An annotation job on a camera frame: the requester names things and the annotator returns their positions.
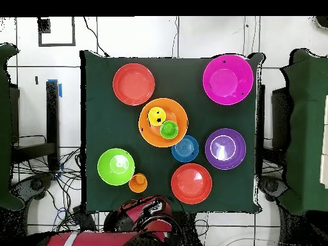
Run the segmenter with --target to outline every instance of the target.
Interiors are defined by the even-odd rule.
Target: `red plate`
[[[181,202],[198,204],[208,197],[212,189],[212,178],[203,166],[187,163],[174,172],[171,187]]]
[[[155,88],[150,70],[138,63],[122,66],[114,75],[113,89],[124,104],[137,106],[147,101]]]

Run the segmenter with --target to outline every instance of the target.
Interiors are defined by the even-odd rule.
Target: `magenta bowl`
[[[211,60],[202,77],[208,97],[226,106],[244,100],[253,87],[253,81],[252,68],[237,54],[223,54]]]

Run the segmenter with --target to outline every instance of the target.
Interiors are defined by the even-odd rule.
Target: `floor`
[[[265,138],[269,140],[265,140],[265,146],[268,147],[272,138],[270,96],[272,90],[285,86],[279,68],[288,64],[290,53],[295,48],[306,47],[320,56],[328,54],[328,31],[319,29],[312,17],[87,17],[86,21],[98,36],[99,45],[115,57],[200,58],[224,53],[245,56],[251,52],[264,53],[266,60],[261,82],[266,85]],[[75,17],[75,39],[76,46],[39,47],[36,18],[0,19],[0,43],[15,44],[20,51],[9,59],[8,73],[12,83],[20,88],[21,136],[46,135],[45,82],[57,79],[62,84],[62,96],[59,98],[60,155],[80,146],[79,50],[87,49],[103,55],[83,17]],[[42,42],[71,43],[71,18],[51,17],[51,33],[42,34]],[[41,137],[22,138],[20,144],[37,144],[42,140]],[[13,183],[28,176],[24,167],[16,165]],[[66,162],[65,168],[78,170],[74,157]],[[72,184],[74,188],[80,186],[78,180]],[[62,207],[63,195],[57,182],[51,185],[49,191],[56,206]],[[72,206],[78,205],[81,191],[70,190],[69,193]],[[254,201],[262,207],[262,211],[255,215],[199,213],[197,220],[205,220],[209,225],[205,232],[205,222],[196,222],[202,243],[205,246],[277,246],[280,221],[276,204],[266,201],[261,192],[254,193]],[[105,216],[105,213],[95,215],[99,228]],[[48,193],[41,201],[32,202],[28,214],[30,234],[50,231],[59,222],[53,199]]]

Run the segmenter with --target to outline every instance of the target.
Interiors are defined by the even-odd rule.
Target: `small blue bowl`
[[[198,155],[198,142],[194,137],[185,135],[180,142],[172,146],[171,151],[177,161],[190,162]]]

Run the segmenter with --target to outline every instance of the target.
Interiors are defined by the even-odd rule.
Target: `green bowl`
[[[120,186],[130,181],[135,173],[132,156],[123,149],[107,150],[98,160],[98,174],[109,185]]]
[[[160,128],[161,136],[168,140],[175,138],[178,132],[179,129],[177,127],[177,124],[171,120],[167,120],[164,123],[162,123]]]

